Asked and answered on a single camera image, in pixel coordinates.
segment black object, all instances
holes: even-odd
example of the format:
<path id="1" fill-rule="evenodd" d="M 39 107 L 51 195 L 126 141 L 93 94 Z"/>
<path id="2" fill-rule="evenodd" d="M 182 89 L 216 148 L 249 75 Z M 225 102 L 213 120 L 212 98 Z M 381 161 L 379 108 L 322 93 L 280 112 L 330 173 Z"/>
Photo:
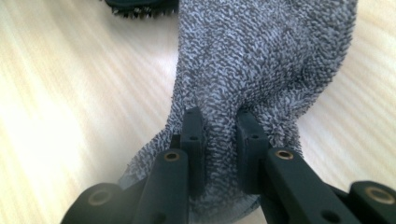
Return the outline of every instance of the black object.
<path id="1" fill-rule="evenodd" d="M 247 110 L 238 112 L 236 126 L 240 188 L 261 195 L 269 224 L 396 223 L 395 190 L 364 181 L 347 194 L 322 182 L 296 152 L 271 147 Z M 113 184 L 85 190 L 62 223 L 188 223 L 189 196 L 205 186 L 203 128 L 199 109 L 188 110 L 182 134 L 157 155 L 147 179 L 126 190 Z"/>
<path id="2" fill-rule="evenodd" d="M 124 18 L 150 18 L 176 13 L 178 0 L 106 0 L 113 14 Z"/>

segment light wood surface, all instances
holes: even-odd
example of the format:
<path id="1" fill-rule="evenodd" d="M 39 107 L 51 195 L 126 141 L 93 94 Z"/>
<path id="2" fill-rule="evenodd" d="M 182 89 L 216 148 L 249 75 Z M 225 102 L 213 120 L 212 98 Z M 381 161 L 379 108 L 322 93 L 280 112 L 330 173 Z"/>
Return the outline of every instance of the light wood surface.
<path id="1" fill-rule="evenodd" d="M 59 223 L 116 182 L 165 124 L 177 17 L 130 21 L 95 0 L 0 2 L 0 223 Z M 396 2 L 361 0 L 352 47 L 298 122 L 305 158 L 348 190 L 396 189 Z M 238 223 L 263 223 L 260 210 Z"/>

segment heathered knit fabric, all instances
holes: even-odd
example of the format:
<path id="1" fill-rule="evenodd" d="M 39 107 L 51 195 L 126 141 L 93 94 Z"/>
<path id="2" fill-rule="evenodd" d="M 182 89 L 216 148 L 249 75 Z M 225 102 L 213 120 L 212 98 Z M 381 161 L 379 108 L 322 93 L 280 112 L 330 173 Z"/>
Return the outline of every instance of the heathered knit fabric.
<path id="1" fill-rule="evenodd" d="M 207 150 L 205 193 L 190 223 L 231 223 L 259 206 L 237 187 L 235 115 L 249 109 L 274 147 L 301 153 L 296 120 L 347 53 L 356 0 L 180 0 L 179 58 L 166 126 L 129 163 L 120 185 L 146 177 L 156 155 L 199 106 Z"/>

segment screw hole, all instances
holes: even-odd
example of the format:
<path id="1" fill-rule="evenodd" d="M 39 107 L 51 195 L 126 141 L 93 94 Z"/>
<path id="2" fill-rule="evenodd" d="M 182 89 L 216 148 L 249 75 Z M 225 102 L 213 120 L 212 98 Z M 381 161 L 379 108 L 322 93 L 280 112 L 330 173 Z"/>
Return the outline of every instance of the screw hole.
<path id="1" fill-rule="evenodd" d="M 289 152 L 289 151 L 286 151 L 286 150 L 278 150 L 277 152 L 276 152 L 276 155 L 280 158 L 280 159 L 282 159 L 282 160 L 292 160 L 293 159 L 293 154 L 291 153 L 291 152 Z"/>
<path id="2" fill-rule="evenodd" d="M 168 152 L 164 157 L 166 161 L 177 161 L 180 158 L 176 152 Z"/>
<path id="3" fill-rule="evenodd" d="M 340 223 L 341 218 L 332 211 L 324 210 L 321 212 L 321 215 L 324 219 L 331 223 Z"/>

